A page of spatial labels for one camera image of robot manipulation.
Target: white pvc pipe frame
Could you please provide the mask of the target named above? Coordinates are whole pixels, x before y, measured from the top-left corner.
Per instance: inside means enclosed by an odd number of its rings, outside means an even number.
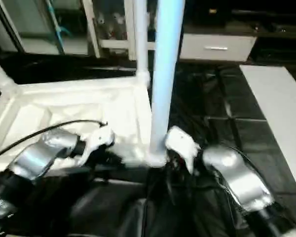
[[[137,77],[149,84],[147,50],[147,0],[134,0]],[[185,0],[159,0],[152,89],[152,121],[149,155],[151,166],[166,161],[164,139],[168,131],[172,87],[177,61]],[[0,91],[16,91],[17,85],[0,66]]]

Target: vertical white pole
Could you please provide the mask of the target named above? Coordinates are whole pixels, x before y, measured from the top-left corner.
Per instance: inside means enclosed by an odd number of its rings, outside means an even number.
[[[13,96],[18,92],[18,85],[10,78],[0,66],[0,92]]]
[[[185,0],[159,0],[152,87],[150,157],[166,161],[165,136],[168,131],[175,65],[178,56]]]
[[[100,49],[99,49],[97,36],[95,33],[95,28],[94,28],[94,22],[93,22],[95,19],[95,15],[94,15],[94,11],[93,11],[93,1],[92,0],[82,0],[82,5],[84,8],[85,17],[87,19],[87,26],[88,26],[88,31],[90,34],[94,54],[97,58],[100,58],[101,54],[100,54]]]
[[[136,76],[146,85],[149,85],[148,71],[148,32],[147,32],[147,0],[135,0],[135,40],[137,72]]]
[[[133,0],[124,0],[125,22],[128,41],[128,58],[136,60],[135,20]]]

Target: drawer handle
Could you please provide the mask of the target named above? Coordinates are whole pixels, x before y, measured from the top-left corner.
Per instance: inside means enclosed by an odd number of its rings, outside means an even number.
[[[219,51],[227,51],[228,47],[214,47],[214,46],[205,46],[206,50],[219,50]]]

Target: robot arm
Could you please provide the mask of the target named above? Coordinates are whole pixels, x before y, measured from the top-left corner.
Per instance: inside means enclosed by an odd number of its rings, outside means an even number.
[[[197,156],[193,139],[177,127],[170,129],[166,147],[177,152],[190,173]],[[236,150],[215,145],[204,149],[203,163],[215,174],[242,210],[249,227],[258,237],[296,237],[296,225],[275,202],[271,191],[258,172]]]
[[[86,141],[60,128],[44,133],[0,172],[0,219],[14,213],[24,203],[56,158],[78,155],[81,157],[77,163],[82,166],[92,151],[101,145],[112,144],[113,139],[108,125],[97,129]]]

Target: glass cabinet door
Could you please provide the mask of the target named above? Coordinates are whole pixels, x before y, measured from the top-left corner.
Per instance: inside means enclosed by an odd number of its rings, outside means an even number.
[[[128,0],[93,0],[96,35],[106,57],[128,56],[126,1]]]
[[[41,0],[2,0],[27,53],[59,54]]]

